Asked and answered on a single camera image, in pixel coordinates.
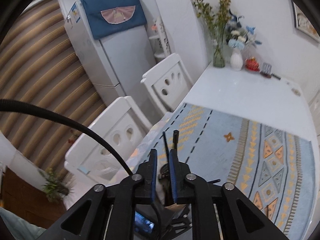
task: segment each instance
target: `orange star pattern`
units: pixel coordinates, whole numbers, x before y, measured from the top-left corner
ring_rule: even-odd
[[[227,140],[227,142],[230,142],[231,140],[234,140],[234,138],[232,137],[231,132],[224,135],[224,138]]]

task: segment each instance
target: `potted plant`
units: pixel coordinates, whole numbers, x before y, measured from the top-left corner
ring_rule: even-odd
[[[39,170],[39,173],[47,181],[43,185],[43,192],[46,193],[50,202],[58,202],[70,193],[70,190],[56,177],[55,172],[50,168],[47,173]]]
[[[213,53],[213,66],[224,67],[226,65],[223,57],[223,43],[225,41],[225,30],[231,19],[229,7],[231,0],[219,0],[218,11],[214,12],[213,7],[204,0],[193,0],[194,7],[198,10],[197,17],[202,17],[208,27],[210,37],[215,46]]]
[[[244,16],[238,17],[231,10],[229,10],[229,14],[231,15],[231,20],[227,26],[226,41],[228,46],[233,49],[230,65],[233,70],[239,71],[243,65],[241,51],[249,45],[261,45],[262,42],[256,40],[255,27],[246,26],[245,29],[242,27],[240,19],[244,18]]]

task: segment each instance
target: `striped curtain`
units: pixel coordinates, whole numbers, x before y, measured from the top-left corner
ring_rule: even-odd
[[[88,126],[106,108],[64,29],[57,0],[24,12],[0,44],[0,98],[32,103]],[[18,113],[0,114],[0,130],[30,161],[63,179],[64,155],[80,132]]]

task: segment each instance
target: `wall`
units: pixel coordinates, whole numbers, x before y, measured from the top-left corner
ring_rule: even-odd
[[[219,0],[205,0],[213,6]],[[320,53],[316,41],[294,28],[290,0],[231,0],[232,10],[255,26],[263,42],[258,53],[273,71],[297,82],[310,101],[320,87]]]
[[[42,190],[42,185],[46,183],[45,179],[39,174],[38,168],[16,150],[2,133],[0,133],[0,162],[39,190]]]
[[[203,30],[190,0],[156,0],[172,52],[181,56],[193,81],[208,66]]]

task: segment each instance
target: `blue cloth cover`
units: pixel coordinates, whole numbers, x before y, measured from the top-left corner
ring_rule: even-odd
[[[145,25],[147,19],[142,10],[140,0],[80,0],[87,15],[89,26],[95,40],[109,36],[113,33],[122,32],[140,25]],[[101,15],[101,11],[135,6],[132,18],[119,24],[108,23]]]

